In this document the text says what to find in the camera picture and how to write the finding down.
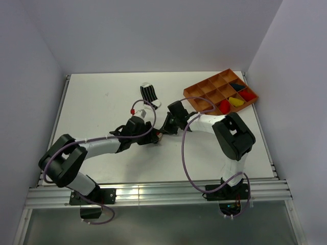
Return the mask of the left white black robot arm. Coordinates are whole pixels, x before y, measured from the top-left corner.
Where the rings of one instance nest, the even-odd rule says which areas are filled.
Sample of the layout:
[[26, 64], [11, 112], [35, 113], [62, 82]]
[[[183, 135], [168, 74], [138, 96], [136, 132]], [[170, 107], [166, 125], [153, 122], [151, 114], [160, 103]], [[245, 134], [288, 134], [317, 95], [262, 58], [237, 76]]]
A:
[[159, 130], [148, 121], [132, 116], [125, 125], [109, 132], [107, 136], [80, 140], [63, 134], [41, 157], [38, 166], [58, 187], [67, 187], [80, 194], [88, 204], [104, 199], [99, 185], [80, 168], [89, 158], [117, 154], [138, 145], [156, 144], [160, 140]]

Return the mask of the navy patterned sock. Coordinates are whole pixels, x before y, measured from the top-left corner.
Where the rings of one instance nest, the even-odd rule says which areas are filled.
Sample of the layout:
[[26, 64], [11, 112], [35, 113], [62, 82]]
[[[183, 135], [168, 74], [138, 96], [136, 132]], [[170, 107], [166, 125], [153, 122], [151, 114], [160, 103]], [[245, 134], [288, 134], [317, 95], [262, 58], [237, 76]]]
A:
[[161, 132], [157, 132], [154, 143], [158, 144], [161, 141], [162, 136], [163, 136], [163, 134]]

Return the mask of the black white striped sock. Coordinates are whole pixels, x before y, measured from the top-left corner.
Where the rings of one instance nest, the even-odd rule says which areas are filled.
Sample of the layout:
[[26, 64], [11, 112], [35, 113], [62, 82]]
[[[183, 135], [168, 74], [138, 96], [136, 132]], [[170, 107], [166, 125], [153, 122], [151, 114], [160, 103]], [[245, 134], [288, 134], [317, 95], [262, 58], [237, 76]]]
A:
[[161, 102], [158, 99], [154, 86], [149, 83], [143, 83], [140, 86], [141, 96], [144, 101], [144, 107], [151, 109], [153, 107], [155, 110], [161, 107]]

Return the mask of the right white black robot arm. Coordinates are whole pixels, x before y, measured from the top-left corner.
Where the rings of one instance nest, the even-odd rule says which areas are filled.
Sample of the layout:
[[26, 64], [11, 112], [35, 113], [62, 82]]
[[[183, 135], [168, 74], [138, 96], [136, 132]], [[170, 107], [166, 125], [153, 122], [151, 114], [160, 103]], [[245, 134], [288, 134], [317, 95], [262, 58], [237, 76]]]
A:
[[[231, 112], [227, 115], [207, 115], [204, 112], [189, 113], [181, 101], [173, 102], [168, 106], [165, 122], [160, 129], [164, 134], [177, 134], [183, 130], [181, 159], [184, 173], [190, 184], [204, 194], [221, 190], [227, 199], [234, 198], [239, 192], [239, 186], [248, 176], [244, 173], [245, 160], [256, 142], [254, 134], [247, 127], [240, 116]], [[186, 132], [205, 132], [214, 134], [219, 146], [225, 155], [226, 166], [219, 187], [213, 190], [204, 190], [198, 187], [191, 179], [185, 163], [184, 143]]]

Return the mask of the red Christmas sock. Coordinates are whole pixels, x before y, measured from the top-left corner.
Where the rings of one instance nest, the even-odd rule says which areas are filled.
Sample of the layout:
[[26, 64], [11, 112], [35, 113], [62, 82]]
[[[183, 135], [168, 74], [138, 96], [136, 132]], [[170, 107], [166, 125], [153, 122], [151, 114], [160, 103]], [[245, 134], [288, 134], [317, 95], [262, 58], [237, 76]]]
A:
[[219, 105], [219, 110], [222, 114], [228, 114], [230, 112], [230, 103], [228, 100], [223, 100]]

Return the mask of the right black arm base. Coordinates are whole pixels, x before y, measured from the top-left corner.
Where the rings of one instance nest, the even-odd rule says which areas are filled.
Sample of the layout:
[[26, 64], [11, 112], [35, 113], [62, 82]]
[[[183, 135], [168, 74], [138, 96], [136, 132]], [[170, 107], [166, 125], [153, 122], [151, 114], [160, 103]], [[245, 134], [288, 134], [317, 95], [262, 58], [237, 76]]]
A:
[[225, 185], [220, 190], [203, 194], [202, 196], [207, 201], [240, 201], [248, 199], [249, 186], [247, 183], [240, 182], [236, 186], [230, 187]]

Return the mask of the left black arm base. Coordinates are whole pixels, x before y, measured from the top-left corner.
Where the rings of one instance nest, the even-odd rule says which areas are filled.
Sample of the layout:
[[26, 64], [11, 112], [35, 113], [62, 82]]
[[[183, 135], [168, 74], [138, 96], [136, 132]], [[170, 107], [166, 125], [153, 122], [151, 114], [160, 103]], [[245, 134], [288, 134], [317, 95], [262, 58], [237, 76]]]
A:
[[[89, 195], [83, 196], [77, 191], [71, 191], [70, 206], [80, 206], [80, 217], [83, 222], [91, 225], [101, 225], [112, 221], [115, 211], [107, 205], [115, 204], [115, 188], [98, 188]], [[102, 214], [108, 214], [109, 219], [98, 221]]]

